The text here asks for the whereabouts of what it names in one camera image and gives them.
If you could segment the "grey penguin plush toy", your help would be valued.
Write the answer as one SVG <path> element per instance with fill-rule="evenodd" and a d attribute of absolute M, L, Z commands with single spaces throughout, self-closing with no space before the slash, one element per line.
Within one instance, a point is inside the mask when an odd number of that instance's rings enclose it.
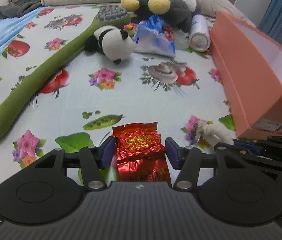
<path fill-rule="evenodd" d="M 191 28 L 192 17 L 200 13 L 197 0 L 121 0 L 120 4 L 140 20 L 156 15 L 185 33 Z"/>

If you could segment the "white spray can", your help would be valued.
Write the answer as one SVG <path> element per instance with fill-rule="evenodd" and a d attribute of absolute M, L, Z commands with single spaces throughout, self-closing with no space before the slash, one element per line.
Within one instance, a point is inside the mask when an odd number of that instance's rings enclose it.
<path fill-rule="evenodd" d="M 209 28 L 205 16 L 194 15 L 189 32 L 189 46 L 196 51 L 204 52 L 210 47 Z"/>

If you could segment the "orange cardboard box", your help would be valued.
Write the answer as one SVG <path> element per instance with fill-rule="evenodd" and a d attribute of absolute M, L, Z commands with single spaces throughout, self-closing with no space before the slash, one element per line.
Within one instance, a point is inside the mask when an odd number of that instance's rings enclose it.
<path fill-rule="evenodd" d="M 237 137 L 282 136 L 282 46 L 223 11 L 210 38 Z"/>

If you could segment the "fruit print table cloth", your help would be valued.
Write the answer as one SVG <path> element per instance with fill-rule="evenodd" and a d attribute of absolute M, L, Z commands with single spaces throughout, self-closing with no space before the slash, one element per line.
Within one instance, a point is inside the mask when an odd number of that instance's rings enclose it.
<path fill-rule="evenodd" d="M 46 59 L 86 30 L 98 5 L 44 8 L 0 55 L 0 104 Z M 121 64 L 79 53 L 26 104 L 0 140 L 0 183 L 53 148 L 98 146 L 114 127 L 158 123 L 162 138 L 185 146 L 199 120 L 234 123 L 212 57 L 190 48 L 174 59 L 134 53 Z"/>

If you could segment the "red foil tea packets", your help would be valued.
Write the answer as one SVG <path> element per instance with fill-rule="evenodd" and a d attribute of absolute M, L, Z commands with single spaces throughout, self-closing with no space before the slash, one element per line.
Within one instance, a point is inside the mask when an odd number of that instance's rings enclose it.
<path fill-rule="evenodd" d="M 157 122 L 132 123 L 113 128 L 116 163 L 120 181 L 171 182 L 166 148 L 161 143 Z"/>

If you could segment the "panda plush keychain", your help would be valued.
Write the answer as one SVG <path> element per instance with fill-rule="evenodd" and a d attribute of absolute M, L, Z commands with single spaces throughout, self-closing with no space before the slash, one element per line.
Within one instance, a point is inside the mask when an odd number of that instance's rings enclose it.
<path fill-rule="evenodd" d="M 105 25 L 97 29 L 85 44 L 88 53 L 98 52 L 105 55 L 114 64 L 120 64 L 135 50 L 136 43 L 128 32 L 113 25 Z"/>

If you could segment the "green massage brush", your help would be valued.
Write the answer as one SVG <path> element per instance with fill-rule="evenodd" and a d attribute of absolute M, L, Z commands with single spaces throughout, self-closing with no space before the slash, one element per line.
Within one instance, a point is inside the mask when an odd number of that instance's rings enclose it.
<path fill-rule="evenodd" d="M 96 14 L 91 25 L 86 30 L 76 35 L 69 44 L 66 44 L 65 47 L 46 59 L 34 72 L 28 75 L 0 104 L 0 139 L 9 131 L 31 97 L 63 64 L 70 61 L 80 52 L 89 37 L 100 27 L 106 25 L 122 27 L 130 19 L 131 17 L 124 10 L 117 13 L 115 19 L 106 16 L 102 17 L 100 13 Z"/>

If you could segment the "blue plastic snack bag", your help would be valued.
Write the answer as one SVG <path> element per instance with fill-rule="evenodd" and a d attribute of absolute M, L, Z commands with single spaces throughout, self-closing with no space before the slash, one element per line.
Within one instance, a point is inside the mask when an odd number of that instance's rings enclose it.
<path fill-rule="evenodd" d="M 173 29 L 167 26 L 158 15 L 152 15 L 147 21 L 141 21 L 133 36 L 136 44 L 135 52 L 155 54 L 174 58 L 176 50 L 173 38 Z"/>

